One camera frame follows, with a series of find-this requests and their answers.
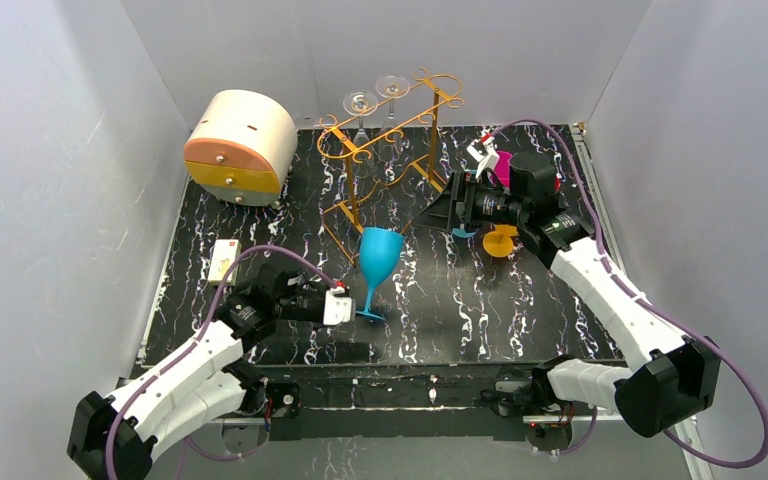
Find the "black marble table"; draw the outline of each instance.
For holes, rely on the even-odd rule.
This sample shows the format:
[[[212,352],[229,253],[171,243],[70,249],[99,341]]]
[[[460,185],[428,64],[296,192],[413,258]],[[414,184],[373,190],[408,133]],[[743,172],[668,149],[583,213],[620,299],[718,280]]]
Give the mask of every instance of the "black marble table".
[[[572,136],[558,127],[571,150]],[[474,168],[467,143],[488,131],[482,127],[442,128],[438,171]],[[224,203],[197,184],[187,185],[147,339],[143,367],[155,365],[189,337],[207,312],[213,289],[206,285],[208,259],[218,238],[243,245],[273,243],[303,254],[329,275],[342,279],[362,303],[366,287],[322,228],[324,209],[347,195],[340,162],[322,158],[319,131],[301,131],[293,170],[278,209]],[[566,159],[539,127],[511,128],[497,136],[497,148],[538,150],[554,158],[561,192],[569,208],[584,213]],[[393,178],[410,159],[429,148],[427,129],[408,129],[400,158],[380,162],[376,176]],[[339,149],[335,139],[328,148]],[[361,193],[371,180],[361,181]],[[424,208],[436,191],[416,173],[392,189],[379,189],[361,208],[363,224],[401,228]],[[342,216],[325,219],[354,250],[360,237]],[[593,314],[570,288],[521,245],[509,258],[488,256],[481,234],[461,239],[422,228],[406,233],[401,261],[378,290],[373,310],[385,322],[358,317],[351,324],[314,330],[282,322],[276,334],[248,353],[261,365],[413,364],[536,362],[570,353],[581,358],[615,359],[621,353]],[[267,261],[246,261],[249,275]]]

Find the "wine glass holder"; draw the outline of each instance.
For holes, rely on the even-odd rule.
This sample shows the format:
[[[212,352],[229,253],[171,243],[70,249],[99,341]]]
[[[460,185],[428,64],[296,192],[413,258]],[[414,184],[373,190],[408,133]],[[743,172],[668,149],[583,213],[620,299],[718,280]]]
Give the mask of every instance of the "wine glass holder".
[[[338,122],[337,117],[331,114],[327,116],[328,120],[324,120],[324,119],[319,120],[319,124],[322,125],[323,131],[316,141],[316,148],[317,150],[319,150],[319,153],[324,158],[328,160],[339,160],[343,162],[343,168],[345,169],[345,172],[346,172],[346,185],[349,186],[348,199],[340,200],[334,205],[323,210],[322,226],[325,228],[325,231],[328,232],[328,235],[331,236],[331,238],[340,248],[340,251],[343,252],[343,255],[345,255],[346,258],[349,259],[352,265],[356,265],[357,252],[349,251],[345,242],[341,241],[340,238],[334,233],[334,229],[332,229],[328,225],[329,218],[331,217],[339,218],[341,214],[345,215],[345,217],[349,220],[349,222],[354,227],[354,229],[357,230],[358,233],[363,234],[363,225],[361,225],[358,209],[364,203],[366,203],[366,201],[369,200],[370,197],[372,197],[372,195],[375,193],[375,191],[379,187],[382,187],[382,188],[394,187],[398,185],[400,182],[402,182],[403,180],[405,180],[408,177],[408,173],[418,173],[421,176],[420,182],[428,181],[428,183],[438,192],[442,192],[443,188],[446,185],[446,179],[442,175],[440,175],[440,173],[438,173],[436,170],[437,143],[439,141],[439,132],[437,131],[437,120],[439,118],[440,107],[445,105],[448,108],[455,109],[463,106],[464,100],[460,97],[461,88],[462,88],[461,82],[460,80],[458,80],[456,77],[452,75],[448,75],[448,74],[431,75],[429,74],[428,70],[426,70],[425,68],[419,68],[419,71],[421,72],[421,75],[417,75],[416,72],[411,73],[411,77],[413,78],[415,83],[413,83],[410,86],[407,94],[401,98],[406,98],[412,94],[415,94],[419,90],[424,90],[423,87],[427,87],[428,90],[434,95],[434,100],[432,102],[431,107],[427,108],[426,110],[410,118],[405,119],[405,121],[393,127],[392,129],[386,132],[379,133],[377,136],[370,139],[370,141],[364,145],[355,145],[354,143],[352,143],[352,140],[349,138],[349,136],[341,130],[346,125],[357,120],[359,115],[350,116],[341,122]],[[457,85],[457,91],[455,93],[449,93],[434,81],[435,79],[441,79],[441,78],[448,78],[454,81],[455,84]],[[378,103],[378,107],[380,108],[382,105],[387,105],[389,102],[392,102],[392,101],[395,101],[395,99],[387,98],[385,100],[381,100]],[[372,185],[372,188],[369,190],[369,192],[366,193],[366,195],[364,195],[362,198],[358,198],[360,195],[356,191],[357,186],[355,184],[354,174],[352,173],[352,164],[361,163],[363,161],[361,160],[361,158],[363,158],[364,156],[370,159],[374,158],[372,148],[378,142],[383,141],[383,142],[393,143],[397,138],[404,138],[404,133],[402,132],[402,129],[408,126],[408,124],[411,124],[413,122],[417,122],[420,125],[427,125],[431,127],[428,153],[418,158],[414,158],[410,160],[410,162],[408,162],[408,164],[405,165],[402,172],[398,176],[396,176],[393,181],[385,183],[385,182],[380,182],[376,180],[375,183]],[[338,140],[340,140],[341,149],[340,149],[340,153],[337,155],[329,153],[326,149],[325,140],[330,135],[334,135],[335,137],[337,137]],[[400,233],[404,234],[404,232],[408,229],[409,226],[410,226],[410,221],[405,223]]]

